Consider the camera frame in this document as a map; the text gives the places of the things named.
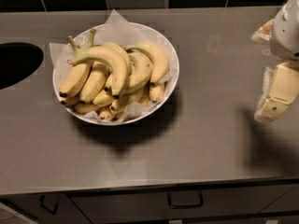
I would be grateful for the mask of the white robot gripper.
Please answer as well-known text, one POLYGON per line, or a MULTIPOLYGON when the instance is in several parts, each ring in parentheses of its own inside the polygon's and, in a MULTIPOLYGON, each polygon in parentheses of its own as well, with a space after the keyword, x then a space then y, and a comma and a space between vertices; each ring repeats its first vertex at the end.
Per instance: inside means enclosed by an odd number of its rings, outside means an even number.
MULTIPOLYGON (((285 60, 299 60, 299 0, 287 0, 274 20, 257 29, 251 40, 268 43, 273 54, 285 60)), ((287 61, 263 74, 263 95, 254 118, 271 122, 279 118, 299 95, 299 62, 287 61)))

